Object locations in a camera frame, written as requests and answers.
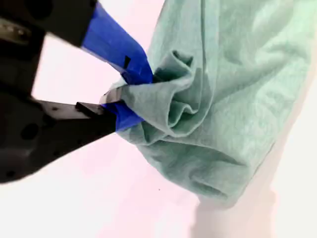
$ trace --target white background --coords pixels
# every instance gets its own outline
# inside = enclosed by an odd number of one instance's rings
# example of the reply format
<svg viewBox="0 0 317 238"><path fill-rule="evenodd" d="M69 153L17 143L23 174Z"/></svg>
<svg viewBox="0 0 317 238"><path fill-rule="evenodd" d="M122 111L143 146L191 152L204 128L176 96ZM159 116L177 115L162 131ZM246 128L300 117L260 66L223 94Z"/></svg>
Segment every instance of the white background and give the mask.
<svg viewBox="0 0 317 238"><path fill-rule="evenodd" d="M102 3L147 49L163 0ZM107 64L52 37L42 56L38 99L98 103L119 78ZM311 73L284 134L233 208L213 207L166 181L113 134L1 185L0 237L316 238L314 78Z"/></svg>

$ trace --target mounting hole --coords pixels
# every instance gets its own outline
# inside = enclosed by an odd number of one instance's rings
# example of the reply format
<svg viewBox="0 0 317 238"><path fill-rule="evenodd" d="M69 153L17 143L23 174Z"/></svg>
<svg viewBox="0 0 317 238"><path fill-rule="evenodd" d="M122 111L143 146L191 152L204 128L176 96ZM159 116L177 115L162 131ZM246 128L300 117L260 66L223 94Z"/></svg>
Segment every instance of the mounting hole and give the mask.
<svg viewBox="0 0 317 238"><path fill-rule="evenodd" d="M38 133L39 133L39 126L32 123L24 127L24 129L21 131L21 137L24 140L33 140L37 136Z"/></svg>
<svg viewBox="0 0 317 238"><path fill-rule="evenodd" d="M97 0L90 0L90 7L95 7Z"/></svg>
<svg viewBox="0 0 317 238"><path fill-rule="evenodd" d="M54 155L54 156L59 156L59 155L60 155L60 152L59 152L58 150L55 150L55 151L53 152L53 155Z"/></svg>
<svg viewBox="0 0 317 238"><path fill-rule="evenodd" d="M43 20L53 11L52 0L25 0L25 6L34 19Z"/></svg>
<svg viewBox="0 0 317 238"><path fill-rule="evenodd" d="M16 174L15 171L8 171L8 172L5 173L5 176L7 178L12 178L12 177L15 176L15 174Z"/></svg>

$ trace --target green fabric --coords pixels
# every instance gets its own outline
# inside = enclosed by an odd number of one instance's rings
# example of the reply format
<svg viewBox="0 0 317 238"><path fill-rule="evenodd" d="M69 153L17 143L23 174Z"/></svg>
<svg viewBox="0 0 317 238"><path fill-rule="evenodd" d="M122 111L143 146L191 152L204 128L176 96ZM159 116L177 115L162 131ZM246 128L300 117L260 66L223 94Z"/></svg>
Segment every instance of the green fabric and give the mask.
<svg viewBox="0 0 317 238"><path fill-rule="evenodd" d="M235 202L306 79L316 12L317 0L166 0L155 84L122 89L146 122L120 135L168 180Z"/></svg>

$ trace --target blue tape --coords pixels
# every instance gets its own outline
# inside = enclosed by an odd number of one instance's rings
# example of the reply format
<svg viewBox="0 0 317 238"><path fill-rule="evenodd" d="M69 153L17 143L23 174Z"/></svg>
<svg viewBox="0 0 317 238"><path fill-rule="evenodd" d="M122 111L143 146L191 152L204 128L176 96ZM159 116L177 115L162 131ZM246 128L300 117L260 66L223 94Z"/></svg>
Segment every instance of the blue tape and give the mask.
<svg viewBox="0 0 317 238"><path fill-rule="evenodd" d="M142 47L97 3L82 48L109 63L127 84L149 84L153 73ZM143 121L124 102L102 105L116 114L116 131Z"/></svg>

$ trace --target screw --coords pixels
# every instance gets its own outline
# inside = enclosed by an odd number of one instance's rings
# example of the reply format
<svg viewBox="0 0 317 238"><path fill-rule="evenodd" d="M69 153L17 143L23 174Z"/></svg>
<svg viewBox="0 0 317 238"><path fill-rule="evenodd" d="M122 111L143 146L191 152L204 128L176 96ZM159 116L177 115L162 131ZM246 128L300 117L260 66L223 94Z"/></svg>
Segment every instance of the screw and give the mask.
<svg viewBox="0 0 317 238"><path fill-rule="evenodd" d="M14 28L12 26L7 26L6 29L9 32L13 32L14 31Z"/></svg>
<svg viewBox="0 0 317 238"><path fill-rule="evenodd" d="M24 35L24 31L18 30L18 34L19 34L20 36L23 36L23 35Z"/></svg>

